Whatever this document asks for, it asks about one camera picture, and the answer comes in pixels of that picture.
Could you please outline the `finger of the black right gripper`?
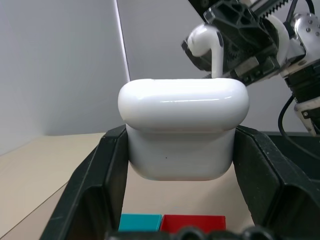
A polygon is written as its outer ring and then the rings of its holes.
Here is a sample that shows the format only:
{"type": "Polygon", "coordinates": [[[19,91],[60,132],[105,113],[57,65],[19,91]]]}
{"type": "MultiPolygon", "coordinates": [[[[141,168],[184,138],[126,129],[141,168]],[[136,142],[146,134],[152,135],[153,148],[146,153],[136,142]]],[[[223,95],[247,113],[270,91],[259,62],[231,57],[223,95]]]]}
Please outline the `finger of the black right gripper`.
{"type": "Polygon", "coordinates": [[[187,40],[185,39],[181,43],[181,48],[192,62],[192,64],[197,67],[201,71],[211,72],[212,71],[212,51],[209,50],[206,54],[202,56],[193,56],[189,46],[187,44],[187,40]]]}
{"type": "Polygon", "coordinates": [[[272,53],[278,50],[275,27],[239,1],[219,1],[209,7],[203,17],[246,54],[257,54],[266,49],[272,53]]]}

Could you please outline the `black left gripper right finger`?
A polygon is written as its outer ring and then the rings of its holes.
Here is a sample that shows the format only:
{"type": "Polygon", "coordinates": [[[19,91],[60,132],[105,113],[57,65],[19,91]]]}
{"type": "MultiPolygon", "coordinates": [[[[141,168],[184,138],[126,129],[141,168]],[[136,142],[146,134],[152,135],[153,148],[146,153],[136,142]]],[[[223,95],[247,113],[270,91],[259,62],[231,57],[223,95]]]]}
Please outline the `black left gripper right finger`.
{"type": "Polygon", "coordinates": [[[320,182],[309,178],[269,136],[237,127],[233,165],[255,225],[283,239],[320,240],[320,182]]]}

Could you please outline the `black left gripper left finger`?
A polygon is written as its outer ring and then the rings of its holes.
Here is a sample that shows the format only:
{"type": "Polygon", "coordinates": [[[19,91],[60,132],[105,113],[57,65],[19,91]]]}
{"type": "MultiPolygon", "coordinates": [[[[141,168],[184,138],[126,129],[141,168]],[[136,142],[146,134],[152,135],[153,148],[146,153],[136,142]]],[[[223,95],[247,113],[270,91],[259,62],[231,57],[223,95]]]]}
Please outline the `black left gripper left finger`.
{"type": "Polygon", "coordinates": [[[125,125],[108,130],[71,175],[41,240],[105,240],[117,230],[129,165],[125,125]]]}

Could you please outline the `white earbud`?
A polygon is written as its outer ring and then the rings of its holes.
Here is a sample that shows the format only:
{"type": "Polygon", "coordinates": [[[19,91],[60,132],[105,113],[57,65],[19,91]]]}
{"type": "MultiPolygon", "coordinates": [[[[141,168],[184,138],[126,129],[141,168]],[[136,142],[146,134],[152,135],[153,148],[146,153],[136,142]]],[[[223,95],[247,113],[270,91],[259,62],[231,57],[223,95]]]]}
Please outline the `white earbud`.
{"type": "Polygon", "coordinates": [[[202,57],[211,50],[211,77],[214,79],[223,75],[224,42],[215,26],[197,26],[188,36],[187,45],[194,57],[202,57]]]}

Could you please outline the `white earbud case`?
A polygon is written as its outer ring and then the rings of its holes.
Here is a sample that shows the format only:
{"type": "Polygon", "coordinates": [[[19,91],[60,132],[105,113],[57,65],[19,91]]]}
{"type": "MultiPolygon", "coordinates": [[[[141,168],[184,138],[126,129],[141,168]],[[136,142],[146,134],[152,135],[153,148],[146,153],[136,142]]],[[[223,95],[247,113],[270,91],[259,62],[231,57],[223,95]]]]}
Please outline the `white earbud case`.
{"type": "Polygon", "coordinates": [[[154,181],[209,181],[233,160],[236,128],[249,94],[231,78],[138,79],[118,94],[129,162],[154,181]]]}

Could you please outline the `blue plastic tray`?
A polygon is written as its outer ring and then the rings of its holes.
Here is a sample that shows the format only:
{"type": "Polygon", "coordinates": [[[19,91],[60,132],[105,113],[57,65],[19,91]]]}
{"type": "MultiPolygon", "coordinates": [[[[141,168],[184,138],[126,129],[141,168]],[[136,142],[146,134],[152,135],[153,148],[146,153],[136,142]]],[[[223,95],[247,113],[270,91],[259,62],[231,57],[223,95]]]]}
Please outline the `blue plastic tray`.
{"type": "Polygon", "coordinates": [[[161,214],[123,213],[119,232],[157,232],[163,216],[161,214]]]}

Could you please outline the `red plastic tray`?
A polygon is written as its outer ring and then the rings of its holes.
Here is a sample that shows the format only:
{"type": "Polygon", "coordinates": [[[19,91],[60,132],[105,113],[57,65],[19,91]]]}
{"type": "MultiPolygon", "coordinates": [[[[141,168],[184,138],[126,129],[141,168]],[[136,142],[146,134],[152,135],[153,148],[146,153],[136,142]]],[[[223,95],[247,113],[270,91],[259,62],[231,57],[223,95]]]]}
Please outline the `red plastic tray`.
{"type": "Polygon", "coordinates": [[[159,231],[177,233],[185,227],[196,227],[204,233],[226,230],[226,217],[223,215],[181,215],[165,214],[159,231]]]}

